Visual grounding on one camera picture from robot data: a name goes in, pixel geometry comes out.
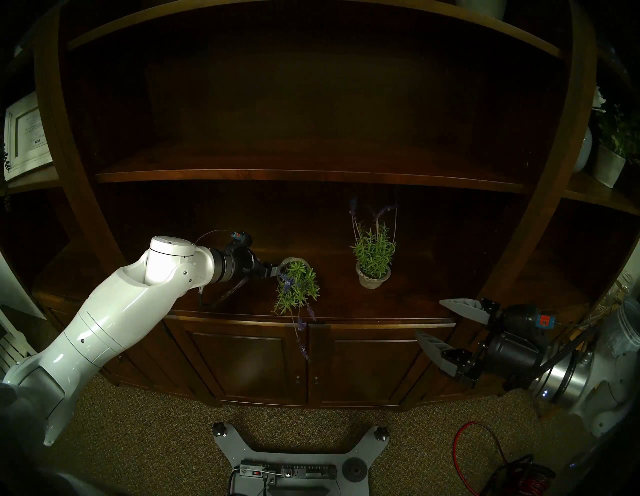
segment white wall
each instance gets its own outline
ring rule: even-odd
[[[20,310],[40,319],[44,319],[38,307],[31,301],[29,295],[11,272],[3,256],[0,254],[0,304]]]

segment metal base plate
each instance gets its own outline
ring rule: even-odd
[[[373,461],[383,452],[389,443],[388,438],[384,441],[377,440],[374,435],[377,427],[372,427],[348,453],[267,453],[254,451],[249,448],[231,424],[225,424],[225,427],[227,428],[225,435],[214,436],[214,439],[222,453],[224,453],[229,460],[232,468],[238,467],[243,460],[255,460],[283,465],[335,465],[338,470],[336,480],[276,478],[275,487],[278,489],[326,488],[330,491],[328,494],[331,496],[368,496],[369,476],[367,475],[357,483],[349,482],[342,474],[342,464],[349,458],[360,458],[367,465],[368,470]],[[243,477],[236,472],[232,485],[232,493],[257,496],[261,494],[263,484],[262,478]],[[269,487],[267,487],[267,494],[270,494]]]

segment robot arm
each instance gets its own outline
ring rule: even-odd
[[[277,267],[261,264],[250,245],[249,235],[235,232],[224,251],[154,237],[137,262],[93,290],[47,349],[14,365],[3,382],[17,388],[17,397],[43,420],[44,444],[51,445],[69,423],[80,391],[100,368],[144,338],[177,298],[236,272],[275,276]]]
[[[534,305],[501,309],[490,300],[440,303],[484,324],[489,331],[475,352],[454,349],[434,336],[416,333],[431,361],[467,387],[473,388],[483,373],[490,372],[506,380],[503,387],[507,391],[529,389],[538,399],[568,408],[598,437],[624,418],[637,397],[640,321],[627,314],[640,315],[640,305],[630,298],[625,298],[602,326],[588,327],[565,348],[546,336],[546,330],[557,324],[555,318],[543,315]],[[595,349],[575,349],[596,333]]]

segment red cable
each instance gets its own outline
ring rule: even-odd
[[[462,475],[462,472],[460,471],[460,467],[458,466],[458,458],[456,456],[456,448],[457,448],[457,445],[458,445],[458,438],[460,437],[462,432],[467,427],[473,426],[473,425],[480,426],[480,427],[485,428],[486,430],[489,431],[489,434],[491,434],[491,436],[493,437],[493,440],[495,441],[496,446],[498,447],[498,451],[500,451],[500,456],[502,456],[502,459],[504,460],[504,464],[505,465],[509,465],[509,462],[507,461],[507,457],[504,455],[504,451],[502,451],[502,446],[500,446],[500,441],[498,441],[498,436],[496,436],[490,428],[488,428],[484,424],[481,424],[480,422],[468,422],[465,425],[463,425],[462,427],[460,427],[460,429],[456,433],[456,437],[453,438],[453,465],[456,467],[456,472],[458,473],[458,476],[460,477],[460,480],[462,480],[462,483],[465,486],[467,486],[467,489],[471,492],[471,494],[474,495],[474,496],[480,496],[480,494],[478,494],[476,491],[474,491],[474,489],[469,485],[467,480]]]

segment wooden shelf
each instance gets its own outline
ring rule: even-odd
[[[280,262],[291,253],[256,249],[264,260]],[[450,318],[452,314],[438,301],[449,298],[447,275],[441,264],[420,253],[396,257],[392,275],[379,289],[362,287],[350,252],[304,252],[296,255],[307,260],[317,273],[320,297],[312,308],[318,320],[335,319],[431,319]],[[105,279],[98,260],[82,238],[67,247],[38,276],[34,293],[53,294],[83,301]],[[238,282],[207,286],[204,300],[213,303]],[[178,316],[252,316],[273,319],[276,299],[275,278],[252,279],[216,309],[198,304],[197,291],[179,298],[171,314]]]
[[[274,263],[291,253],[256,250],[257,255]],[[449,318],[452,314],[439,301],[451,292],[442,264],[420,253],[399,254],[392,264],[391,277],[380,288],[362,287],[355,271],[355,258],[350,252],[296,252],[317,273],[320,297],[311,302],[316,318],[326,319],[431,319]],[[204,300],[214,303],[237,280],[205,288]],[[212,312],[237,316],[274,318],[277,282],[274,278],[253,279],[240,288],[216,310],[198,305],[196,291],[189,291],[173,306],[172,314],[197,316]]]
[[[110,33],[120,31],[121,29],[134,26],[152,19],[158,19],[171,14],[180,12],[186,12],[189,10],[195,10],[198,8],[212,7],[226,4],[237,4],[247,1],[255,0],[175,0],[172,2],[157,5],[155,7],[147,8],[134,12],[132,14],[120,17],[102,26],[99,26],[83,35],[74,38],[67,43],[68,50],[74,50],[84,44],[87,44],[98,38],[102,38]],[[476,14],[468,9],[457,7],[455,5],[449,5],[436,0],[357,0],[366,3],[382,4],[386,6],[411,8],[421,10],[424,12],[431,12],[454,19],[459,19],[479,26],[484,26],[488,29],[492,29],[504,35],[516,38],[526,44],[529,44],[539,50],[549,53],[553,57],[562,58],[561,51],[551,43],[548,43],[540,38],[516,28],[511,24],[507,24],[492,17]]]
[[[372,145],[279,141],[195,149],[160,146],[133,155],[95,176],[97,182],[169,179],[257,179],[422,184],[521,192],[523,184],[464,157]]]
[[[33,292],[84,301],[105,278],[91,248],[77,237],[38,275]]]
[[[533,303],[538,308],[565,308],[589,305],[592,299],[562,272],[560,264],[548,255],[535,251],[508,292],[503,305]]]
[[[23,193],[35,189],[55,188],[58,186],[62,186],[58,172],[53,164],[49,164],[10,180],[7,183],[7,192],[12,195],[14,193]]]
[[[571,176],[563,198],[578,200],[596,205],[603,205],[633,215],[640,216],[640,209],[617,189],[607,188],[586,172],[578,172]]]

